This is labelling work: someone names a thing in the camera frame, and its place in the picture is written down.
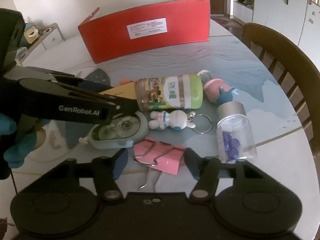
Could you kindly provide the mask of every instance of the metal bolt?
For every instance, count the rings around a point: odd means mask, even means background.
[[[143,203],[146,205],[150,205],[150,204],[152,204],[152,201],[150,199],[144,199]]]
[[[192,192],[193,196],[196,198],[205,198],[209,195],[209,193],[203,189],[197,189]]]
[[[104,193],[104,195],[105,195],[105,197],[106,198],[118,198],[118,197],[120,197],[120,192],[119,191],[117,191],[117,190],[108,190],[108,191],[106,191],[105,193]]]
[[[161,202],[161,199],[158,198],[158,197],[155,197],[155,198],[152,199],[152,201],[153,201],[154,203],[159,203],[159,202]]]

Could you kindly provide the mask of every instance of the marble-patterned table top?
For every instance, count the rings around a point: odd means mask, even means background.
[[[99,68],[107,73],[111,86],[118,85],[123,78],[138,80],[197,73],[202,69],[209,70],[212,76],[222,78],[228,85],[238,89],[239,95],[235,95],[234,99],[244,105],[251,122],[255,143],[259,145],[256,165],[300,197],[304,209],[295,233],[302,239],[313,239],[320,222],[319,187],[313,157],[301,123],[268,69],[240,40],[214,21],[211,21],[209,40],[205,42],[153,49],[95,65],[81,37],[77,36],[46,51],[34,60],[33,65],[65,71],[82,78]],[[191,147],[200,156],[217,155],[216,106],[204,96],[203,105],[196,113],[207,114],[212,118],[214,128],[209,133],[200,135],[188,128],[182,131],[167,128],[165,131],[152,130],[148,136]],[[198,125],[204,127],[207,124],[199,122]],[[97,156],[112,156],[116,152],[84,145],[69,149],[55,121],[45,129],[47,139],[44,145],[30,153],[24,165],[13,171],[19,190],[66,158],[74,157],[79,163],[84,163]],[[294,138],[295,142],[289,140],[288,136]],[[143,165],[130,159],[117,181],[120,189],[124,192],[137,191],[146,180],[146,171]],[[185,166],[180,168],[178,176],[174,178],[165,173],[156,177],[154,180],[150,178],[150,185],[145,190],[152,191],[155,188],[163,192],[176,189],[190,193],[195,184]],[[222,190],[229,187],[230,183],[232,181],[225,180],[219,187]],[[92,181],[82,179],[81,184],[94,191]]]

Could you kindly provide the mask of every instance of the red box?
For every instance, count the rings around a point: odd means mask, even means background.
[[[207,41],[209,0],[122,0],[79,26],[95,63],[176,44]]]

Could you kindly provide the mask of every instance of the bottle label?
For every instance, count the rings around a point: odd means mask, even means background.
[[[178,76],[148,79],[146,93],[148,94],[150,110],[183,107],[180,105],[180,97],[183,98],[183,91],[179,90]]]

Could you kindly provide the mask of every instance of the hand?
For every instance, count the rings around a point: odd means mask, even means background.
[[[16,130],[17,124],[10,117],[0,114],[0,135],[10,135]],[[15,169],[21,167],[25,157],[35,150],[36,141],[37,133],[32,132],[26,134],[21,141],[7,149],[4,152],[4,160],[8,163],[9,168]]]

